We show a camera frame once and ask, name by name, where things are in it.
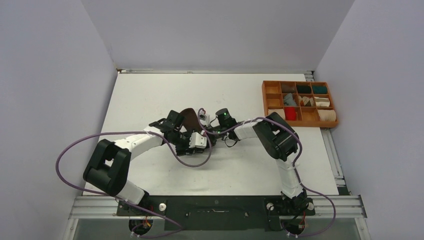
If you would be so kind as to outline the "grey sock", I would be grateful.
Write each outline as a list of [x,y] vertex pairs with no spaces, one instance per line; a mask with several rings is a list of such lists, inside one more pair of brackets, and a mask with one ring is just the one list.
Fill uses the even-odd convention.
[[283,95],[283,104],[286,107],[297,107],[297,103],[294,99],[294,95],[292,93],[287,93]]

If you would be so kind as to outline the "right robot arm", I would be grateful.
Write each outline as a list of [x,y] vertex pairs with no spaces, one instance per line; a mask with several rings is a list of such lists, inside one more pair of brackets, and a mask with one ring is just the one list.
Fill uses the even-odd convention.
[[267,154],[276,160],[281,194],[285,196],[283,209],[289,214],[297,213],[303,206],[299,195],[304,188],[296,166],[303,150],[296,131],[276,112],[245,121],[236,121],[227,108],[220,109],[215,115],[218,125],[202,125],[202,130],[208,135],[227,136],[235,142],[259,139]]

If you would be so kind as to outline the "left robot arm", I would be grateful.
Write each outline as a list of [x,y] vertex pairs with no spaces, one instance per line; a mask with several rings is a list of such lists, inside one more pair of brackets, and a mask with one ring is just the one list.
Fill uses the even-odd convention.
[[166,118],[150,123],[141,134],[96,145],[84,170],[83,179],[112,197],[129,202],[136,215],[148,211],[148,193],[128,180],[131,161],[150,149],[170,143],[177,156],[202,152],[208,141],[198,124],[187,126],[188,117],[171,110]]

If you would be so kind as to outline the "brown striped sock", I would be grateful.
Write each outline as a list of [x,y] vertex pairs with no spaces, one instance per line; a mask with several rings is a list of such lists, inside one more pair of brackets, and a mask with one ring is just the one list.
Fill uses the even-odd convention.
[[193,108],[183,109],[180,114],[183,116],[182,126],[187,131],[201,132],[202,128],[198,121],[197,113]]

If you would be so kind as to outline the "red patterned sock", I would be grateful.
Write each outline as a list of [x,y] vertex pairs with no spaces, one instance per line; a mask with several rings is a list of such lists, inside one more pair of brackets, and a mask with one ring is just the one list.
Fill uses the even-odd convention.
[[293,106],[288,106],[284,108],[285,119],[288,121],[296,121],[297,120],[297,111]]

